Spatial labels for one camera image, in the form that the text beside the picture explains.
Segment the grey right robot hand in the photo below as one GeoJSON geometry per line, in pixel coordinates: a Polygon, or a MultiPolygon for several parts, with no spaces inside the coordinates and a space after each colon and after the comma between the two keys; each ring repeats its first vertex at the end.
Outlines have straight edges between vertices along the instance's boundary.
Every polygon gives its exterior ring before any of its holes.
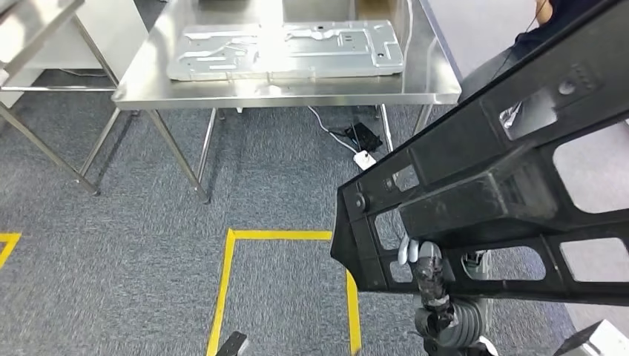
{"type": "Polygon", "coordinates": [[[445,289],[440,248],[434,242],[420,243],[405,235],[398,247],[398,263],[409,265],[416,279],[421,299],[415,315],[418,332],[437,338],[455,321],[454,307],[445,289]]]}

